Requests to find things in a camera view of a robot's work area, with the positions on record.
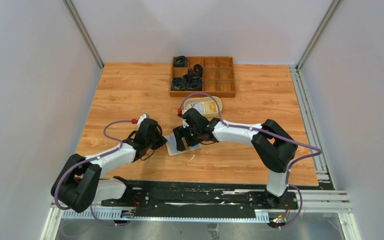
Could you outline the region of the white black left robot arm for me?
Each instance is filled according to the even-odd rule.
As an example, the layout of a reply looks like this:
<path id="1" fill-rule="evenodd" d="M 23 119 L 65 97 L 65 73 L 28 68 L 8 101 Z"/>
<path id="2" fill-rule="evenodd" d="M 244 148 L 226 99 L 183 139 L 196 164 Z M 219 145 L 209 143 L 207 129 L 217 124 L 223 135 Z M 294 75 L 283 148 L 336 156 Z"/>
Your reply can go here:
<path id="1" fill-rule="evenodd" d="M 133 187 L 128 180 L 119 176 L 104 178 L 104 175 L 120 166 L 148 159 L 148 151 L 159 149 L 167 139 L 159 123 L 147 114 L 130 123 L 137 125 L 137 130 L 126 139 L 104 134 L 117 141 L 116 146 L 88 156 L 75 153 L 67 159 L 50 191 L 59 209 L 82 213 L 94 203 L 107 200 L 122 207 L 135 203 Z"/>

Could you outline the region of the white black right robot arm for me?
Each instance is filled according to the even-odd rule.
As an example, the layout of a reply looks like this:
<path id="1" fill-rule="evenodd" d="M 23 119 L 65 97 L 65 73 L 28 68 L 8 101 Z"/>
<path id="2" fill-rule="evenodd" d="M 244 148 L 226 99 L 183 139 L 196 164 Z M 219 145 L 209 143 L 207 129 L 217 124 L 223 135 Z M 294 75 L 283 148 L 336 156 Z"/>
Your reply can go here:
<path id="1" fill-rule="evenodd" d="M 214 117 L 208 120 L 195 108 L 178 109 L 183 124 L 172 132 L 169 144 L 178 153 L 191 150 L 197 145 L 231 142 L 251 146 L 268 169 L 268 183 L 263 201 L 278 209 L 286 201 L 287 173 L 298 148 L 292 137 L 274 120 L 261 124 L 241 124 Z"/>

